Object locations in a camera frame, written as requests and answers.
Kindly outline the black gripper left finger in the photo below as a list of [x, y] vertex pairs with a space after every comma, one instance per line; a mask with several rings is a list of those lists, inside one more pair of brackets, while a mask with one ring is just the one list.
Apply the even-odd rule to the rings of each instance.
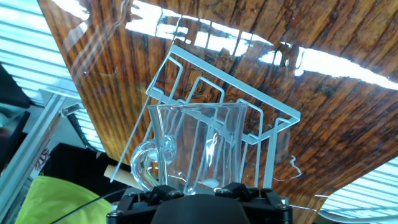
[[150, 223], [162, 203], [183, 196], [182, 191], [168, 185], [156, 186], [152, 190], [127, 188], [116, 209], [106, 215], [106, 223]]

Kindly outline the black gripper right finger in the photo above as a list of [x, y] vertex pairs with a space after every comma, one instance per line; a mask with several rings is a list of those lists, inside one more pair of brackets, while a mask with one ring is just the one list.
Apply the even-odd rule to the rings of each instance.
[[250, 223], [293, 224], [292, 207], [270, 189], [233, 182], [215, 189], [215, 195], [235, 200]]

